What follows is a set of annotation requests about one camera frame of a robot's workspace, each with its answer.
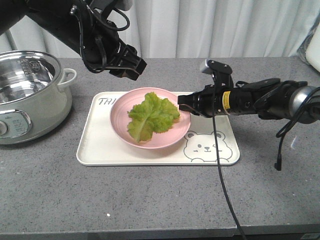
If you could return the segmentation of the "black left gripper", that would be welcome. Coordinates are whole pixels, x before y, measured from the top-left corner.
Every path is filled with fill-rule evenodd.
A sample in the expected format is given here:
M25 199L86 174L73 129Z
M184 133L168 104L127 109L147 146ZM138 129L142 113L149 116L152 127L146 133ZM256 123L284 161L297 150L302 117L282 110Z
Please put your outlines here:
M137 50L120 40L113 50L105 48L101 35L92 38L92 49L87 47L82 37L82 60L87 69L98 74L105 70L118 78L128 78L136 81L147 63L137 55Z

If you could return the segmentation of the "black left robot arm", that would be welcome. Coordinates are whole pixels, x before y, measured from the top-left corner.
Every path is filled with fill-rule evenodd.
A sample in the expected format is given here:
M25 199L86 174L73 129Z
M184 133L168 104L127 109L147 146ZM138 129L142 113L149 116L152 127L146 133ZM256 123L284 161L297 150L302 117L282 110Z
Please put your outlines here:
M135 81L147 63L118 34L130 26L124 12L131 7L130 0L2 0L0 32L28 16L78 53L90 72Z

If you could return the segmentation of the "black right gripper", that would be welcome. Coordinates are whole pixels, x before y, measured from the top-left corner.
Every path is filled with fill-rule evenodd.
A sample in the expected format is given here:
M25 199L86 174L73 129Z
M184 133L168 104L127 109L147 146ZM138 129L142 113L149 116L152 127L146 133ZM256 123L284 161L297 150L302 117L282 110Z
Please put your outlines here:
M235 87L216 88L206 85L203 90L189 95L177 97L178 108L196 116L212 118L220 115L236 115L236 109L231 106L231 92Z

